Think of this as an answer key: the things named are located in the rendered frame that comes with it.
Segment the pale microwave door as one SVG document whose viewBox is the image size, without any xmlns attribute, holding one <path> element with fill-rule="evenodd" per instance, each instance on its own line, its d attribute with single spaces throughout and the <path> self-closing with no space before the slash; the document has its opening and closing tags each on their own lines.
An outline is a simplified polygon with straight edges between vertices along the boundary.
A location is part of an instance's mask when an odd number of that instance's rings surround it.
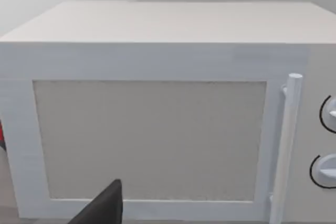
<svg viewBox="0 0 336 224">
<path fill-rule="evenodd" d="M 0 42 L 18 213 L 77 214 L 114 179 L 131 220 L 264 221 L 290 44 Z"/>
</svg>

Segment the red and black object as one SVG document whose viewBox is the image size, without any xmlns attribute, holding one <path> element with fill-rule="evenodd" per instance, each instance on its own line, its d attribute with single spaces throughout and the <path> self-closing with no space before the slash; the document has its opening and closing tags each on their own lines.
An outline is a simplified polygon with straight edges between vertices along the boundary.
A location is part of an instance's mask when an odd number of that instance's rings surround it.
<svg viewBox="0 0 336 224">
<path fill-rule="evenodd" d="M 6 151 L 6 143 L 5 143 L 5 139 L 4 139 L 4 132 L 3 132 L 3 127 L 2 127 L 2 123 L 0 121 L 0 147 Z"/>
</svg>

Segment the pale microwave knob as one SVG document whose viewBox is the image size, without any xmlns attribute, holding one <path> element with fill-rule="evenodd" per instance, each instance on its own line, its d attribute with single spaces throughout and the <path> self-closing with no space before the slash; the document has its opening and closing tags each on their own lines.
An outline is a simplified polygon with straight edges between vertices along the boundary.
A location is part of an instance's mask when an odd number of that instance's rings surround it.
<svg viewBox="0 0 336 224">
<path fill-rule="evenodd" d="M 329 130 L 336 132 L 336 95 L 327 99 L 322 110 L 322 119 Z"/>
<path fill-rule="evenodd" d="M 318 157 L 312 174 L 319 185 L 336 188 L 336 153 Z"/>
</svg>

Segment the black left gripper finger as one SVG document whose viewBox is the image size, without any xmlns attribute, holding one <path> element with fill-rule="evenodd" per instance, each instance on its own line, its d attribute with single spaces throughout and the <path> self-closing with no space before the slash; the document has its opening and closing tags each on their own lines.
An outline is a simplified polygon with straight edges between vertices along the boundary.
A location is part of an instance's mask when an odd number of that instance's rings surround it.
<svg viewBox="0 0 336 224">
<path fill-rule="evenodd" d="M 67 224 L 122 224 L 122 182 L 115 179 Z"/>
</svg>

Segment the pale microwave oven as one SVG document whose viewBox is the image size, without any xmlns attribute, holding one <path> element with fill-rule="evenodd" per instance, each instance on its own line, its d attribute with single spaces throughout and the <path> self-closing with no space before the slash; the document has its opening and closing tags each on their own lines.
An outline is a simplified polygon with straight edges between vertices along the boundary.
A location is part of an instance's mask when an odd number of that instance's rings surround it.
<svg viewBox="0 0 336 224">
<path fill-rule="evenodd" d="M 307 49 L 282 223 L 336 224 L 336 188 L 313 177 L 318 157 L 336 153 L 336 132 L 322 119 L 336 95 L 336 14 L 310 3 L 65 2 L 0 38 L 0 42 L 290 44 Z M 279 141 L 271 197 L 277 167 Z"/>
</svg>

